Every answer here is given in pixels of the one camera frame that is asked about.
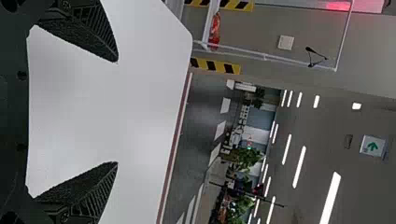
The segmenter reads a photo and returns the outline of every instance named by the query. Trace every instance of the black pole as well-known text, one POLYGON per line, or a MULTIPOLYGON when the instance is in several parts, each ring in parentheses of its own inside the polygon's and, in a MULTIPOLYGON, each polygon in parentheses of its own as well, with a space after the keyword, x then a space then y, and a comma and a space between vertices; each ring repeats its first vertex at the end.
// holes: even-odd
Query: black pole
POLYGON ((209 181, 209 184, 214 185, 214 186, 218 186, 218 187, 221 187, 221 188, 225 186, 225 185, 220 185, 220 184, 212 182, 212 181, 209 181))
MULTIPOLYGON (((259 198, 260 200, 262 200, 262 202, 264 202, 264 203, 272 203, 271 201, 266 200, 266 199, 265 199, 264 197, 262 197, 261 195, 252 194, 252 193, 249 193, 249 192, 240 190, 240 189, 237 189, 236 191, 241 192, 241 193, 243 193, 243 194, 245 194, 245 195, 247 195, 247 196, 249 196, 249 197, 257 197, 257 198, 259 198)), ((286 207, 286 205, 283 205, 283 204, 280 204, 280 203, 274 203, 274 205, 275 205, 275 206, 278 206, 278 207, 281 207, 281 208, 286 207)))

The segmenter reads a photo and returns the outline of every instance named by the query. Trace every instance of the floor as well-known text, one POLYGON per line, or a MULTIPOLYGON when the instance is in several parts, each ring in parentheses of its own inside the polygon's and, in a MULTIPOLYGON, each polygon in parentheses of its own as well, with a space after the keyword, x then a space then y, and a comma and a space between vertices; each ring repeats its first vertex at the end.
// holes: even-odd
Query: floor
POLYGON ((212 210, 220 194, 221 187, 225 182, 225 176, 228 170, 228 163, 221 163, 216 160, 208 172, 208 177, 204 184, 204 191, 201 198, 201 204, 197 214, 196 222, 191 224, 209 223, 212 210))
POLYGON ((192 211, 200 198, 211 152, 223 139, 222 135, 215 140, 218 125, 226 120, 225 129, 230 127, 238 106, 237 93, 230 90, 226 82, 217 76, 192 76, 163 216, 165 224, 190 224, 193 220, 192 211), (231 99, 230 108, 220 114, 224 97, 231 99))
MULTIPOLYGON (((270 223, 318 224, 333 172, 342 179, 330 223, 394 223, 396 154, 392 142, 396 113, 364 105, 361 111, 352 111, 353 99, 326 96, 320 97, 318 108, 314 109, 313 92, 304 92, 302 104, 296 108, 296 95, 290 108, 280 107, 276 113, 279 130, 267 160, 268 176, 272 177, 268 198, 276 196, 276 202, 287 207, 275 207, 270 223), (289 154, 282 165, 289 133, 292 134, 289 154), (353 134, 350 149, 344 146, 347 134, 353 134), (360 154, 365 134, 389 142, 389 156, 384 161, 360 154), (303 146, 307 150, 294 189, 292 181, 303 146)), ((251 224, 258 223, 259 218, 266 223, 268 210, 268 204, 261 203, 251 224)))

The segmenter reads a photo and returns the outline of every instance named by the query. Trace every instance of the green plant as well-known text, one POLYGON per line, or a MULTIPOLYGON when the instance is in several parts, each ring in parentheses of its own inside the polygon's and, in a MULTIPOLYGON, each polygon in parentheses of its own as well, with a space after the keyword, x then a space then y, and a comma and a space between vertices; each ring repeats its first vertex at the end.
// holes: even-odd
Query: green plant
POLYGON ((252 102, 251 104, 252 104, 255 108, 260 109, 260 107, 262 107, 262 103, 264 103, 263 100, 256 98, 256 99, 253 100, 253 102, 252 102))
POLYGON ((255 96, 258 98, 263 98, 265 95, 265 89, 257 88, 255 96))
POLYGON ((248 196, 241 195, 235 199, 233 205, 227 211, 227 223, 240 224, 245 223, 240 217, 244 215, 249 208, 254 206, 254 201, 248 196))
POLYGON ((235 149, 237 154, 236 171, 244 171, 246 173, 250 172, 250 167, 254 166, 256 162, 262 159, 260 151, 256 149, 238 148, 235 149))

